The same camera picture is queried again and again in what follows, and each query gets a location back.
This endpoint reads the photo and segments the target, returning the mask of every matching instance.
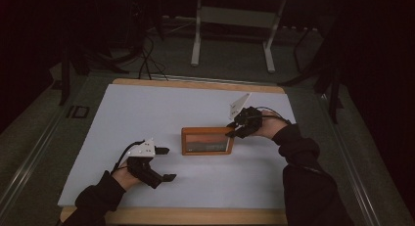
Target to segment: dark background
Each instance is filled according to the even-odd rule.
[[[52,83],[49,68],[61,57],[64,1],[0,0],[0,132]],[[246,5],[264,6],[250,1]],[[93,5],[85,2],[87,7]],[[223,0],[209,2],[221,4]],[[413,216],[414,6],[415,0],[348,0],[333,34],[325,39],[333,48],[329,52],[342,56],[342,83]],[[296,14],[306,17],[295,21],[299,26],[309,25],[310,13],[303,12],[303,7],[300,1],[287,7],[294,20]],[[195,10],[196,0],[161,0],[162,14],[172,18],[194,17]],[[116,38],[117,33],[113,34],[109,40]]]

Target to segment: left hand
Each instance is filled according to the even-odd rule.
[[[119,185],[125,190],[128,191],[134,185],[140,183],[141,181],[128,172],[126,161],[113,173],[113,178]]]

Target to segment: right hand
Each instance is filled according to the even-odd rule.
[[[261,111],[262,115],[277,115],[271,111]],[[268,139],[272,139],[275,134],[278,133],[282,128],[287,126],[283,120],[275,117],[264,117],[262,119],[262,126],[252,134],[252,136],[262,136]]]

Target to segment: table leg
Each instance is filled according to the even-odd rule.
[[[269,34],[268,40],[263,42],[263,52],[265,54],[266,68],[269,73],[275,72],[274,61],[272,60],[271,45],[274,40],[275,33],[277,32],[278,24],[281,20],[283,10],[287,0],[281,0],[280,7],[278,8],[277,14],[275,14],[274,21],[271,26],[271,32]]]
[[[199,55],[201,52],[201,8],[202,0],[198,0],[198,9],[196,10],[196,35],[195,43],[193,44],[193,53],[192,53],[192,67],[197,67],[199,65]]]

